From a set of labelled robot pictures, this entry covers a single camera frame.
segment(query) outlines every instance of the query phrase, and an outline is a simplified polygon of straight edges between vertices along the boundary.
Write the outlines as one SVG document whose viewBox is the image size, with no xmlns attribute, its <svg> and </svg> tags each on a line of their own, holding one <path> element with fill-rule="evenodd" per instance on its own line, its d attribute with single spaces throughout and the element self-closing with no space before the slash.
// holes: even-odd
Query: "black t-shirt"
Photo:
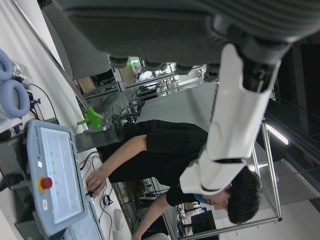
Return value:
<svg viewBox="0 0 320 240">
<path fill-rule="evenodd" d="M 160 184 L 170 186 L 167 202 L 195 202 L 193 194 L 184 194 L 179 185 L 179 177 L 189 163 L 199 157 L 208 133 L 190 123 L 174 123 L 161 120 L 139 122 L 123 129 L 124 141 L 99 147 L 104 161 L 122 144 L 135 136 L 146 135 L 146 149 L 132 157 L 110 176 L 111 182 L 125 182 L 155 177 Z"/>
</svg>

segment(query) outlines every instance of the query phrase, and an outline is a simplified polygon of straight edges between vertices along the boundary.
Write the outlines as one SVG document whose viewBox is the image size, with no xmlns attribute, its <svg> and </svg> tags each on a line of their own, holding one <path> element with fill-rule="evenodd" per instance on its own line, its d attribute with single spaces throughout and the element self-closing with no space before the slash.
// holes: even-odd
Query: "computer mouse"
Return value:
<svg viewBox="0 0 320 240">
<path fill-rule="evenodd" d="M 93 191 L 88 191 L 87 193 L 86 193 L 86 196 L 90 196 L 90 198 L 93 198 L 93 196 L 92 196 L 92 194 L 94 194 L 94 192 Z"/>
</svg>

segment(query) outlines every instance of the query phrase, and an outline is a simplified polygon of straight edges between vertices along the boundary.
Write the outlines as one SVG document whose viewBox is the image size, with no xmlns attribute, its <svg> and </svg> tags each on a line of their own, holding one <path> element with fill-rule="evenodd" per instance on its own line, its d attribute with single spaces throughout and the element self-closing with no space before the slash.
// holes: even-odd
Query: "man's arm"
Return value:
<svg viewBox="0 0 320 240">
<path fill-rule="evenodd" d="M 147 150 L 147 135 L 140 135 L 131 138 L 115 151 L 97 170 L 93 171 L 86 179 L 86 185 L 89 192 L 93 192 L 95 198 L 104 189 L 106 178 L 116 170 L 120 165 Z"/>
<path fill-rule="evenodd" d="M 148 223 L 152 224 L 170 206 L 167 202 L 166 196 L 167 194 L 163 193 L 156 200 L 153 201 L 153 203 L 143 216 L 145 220 L 140 221 L 139 226 L 137 227 L 132 237 L 132 240 L 141 240 L 142 235 L 149 228 Z"/>
</svg>

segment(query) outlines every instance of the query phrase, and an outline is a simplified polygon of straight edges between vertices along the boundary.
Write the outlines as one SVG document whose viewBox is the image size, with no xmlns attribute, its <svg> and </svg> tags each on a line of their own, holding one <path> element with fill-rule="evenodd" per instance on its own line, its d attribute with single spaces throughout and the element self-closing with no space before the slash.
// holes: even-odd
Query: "white table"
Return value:
<svg viewBox="0 0 320 240">
<path fill-rule="evenodd" d="M 36 0 L 18 0 L 19 5 L 22 7 L 23 11 L 30 19 L 35 29 L 38 31 L 42 39 L 46 42 L 50 48 L 53 55 L 61 63 L 57 50 L 55 48 L 54 42 L 50 36 L 49 30 L 46 26 L 45 20 L 42 16 L 41 10 L 38 6 Z M 57 119 L 61 125 L 71 127 L 75 134 L 82 133 L 84 130 L 88 129 L 85 124 L 78 126 L 76 123 L 83 119 L 83 115 L 79 108 L 76 97 L 62 77 L 58 69 L 52 63 L 50 58 L 47 56 L 46 52 L 43 50 L 41 45 L 36 40 L 35 36 L 32 34 L 30 29 L 27 27 L 26 23 L 23 21 L 17 9 L 14 7 L 10 0 L 0 1 L 0 22 L 1 22 L 1 33 L 0 33 L 0 48 L 9 56 L 9 58 L 17 63 L 21 63 L 27 66 L 30 75 L 32 77 L 33 83 L 41 87 L 50 98 L 54 110 L 56 112 Z M 32 92 L 35 98 L 41 98 L 41 111 L 45 119 L 50 119 L 54 117 L 54 113 L 51 109 L 51 105 L 47 97 L 39 91 L 37 88 L 32 87 Z M 22 118 L 23 122 L 28 121 L 30 116 Z M 90 151 L 82 152 L 79 154 L 79 159 L 84 160 Z M 94 166 L 98 168 L 101 162 L 94 159 Z M 87 172 L 89 164 L 83 169 L 82 176 Z M 91 167 L 88 171 L 88 176 L 90 172 L 93 171 Z M 108 183 L 105 194 L 111 192 L 111 185 Z M 22 239 L 18 231 L 12 225 L 15 221 L 15 210 L 12 204 L 13 197 L 12 192 L 5 190 L 0 193 L 1 198 L 1 211 L 0 214 L 1 222 L 9 223 L 11 226 L 11 231 L 17 239 Z M 113 204 L 107 206 L 105 210 L 111 215 L 112 219 L 112 229 L 110 238 L 108 236 L 110 229 L 110 218 L 108 216 L 101 217 L 101 228 L 103 230 L 106 239 L 122 239 L 130 240 L 131 234 L 127 224 L 124 225 L 122 231 L 118 231 L 114 237 L 115 229 L 115 219 L 114 210 L 121 209 L 119 202 L 115 196 L 114 191 L 111 193 L 111 199 L 114 201 Z M 101 196 L 95 198 L 95 208 L 98 217 L 100 216 L 102 210 L 99 205 L 99 199 Z"/>
</svg>

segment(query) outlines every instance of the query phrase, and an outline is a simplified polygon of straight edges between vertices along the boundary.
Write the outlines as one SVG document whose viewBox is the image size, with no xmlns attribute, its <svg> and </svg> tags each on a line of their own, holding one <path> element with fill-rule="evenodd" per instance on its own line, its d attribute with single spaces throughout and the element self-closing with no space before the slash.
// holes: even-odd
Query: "man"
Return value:
<svg viewBox="0 0 320 240">
<path fill-rule="evenodd" d="M 173 123 L 161 120 L 139 122 L 124 128 L 124 143 L 98 148 L 106 161 L 86 179 L 93 197 L 104 189 L 106 178 L 110 182 L 125 182 L 155 177 L 160 184 L 170 187 L 149 207 L 133 239 L 142 234 L 167 209 L 180 203 L 203 202 L 216 210 L 228 211 L 232 223 L 251 219 L 259 207 L 259 178 L 244 167 L 234 180 L 214 195 L 184 194 L 179 177 L 198 158 L 207 142 L 208 133 L 190 123 Z"/>
</svg>

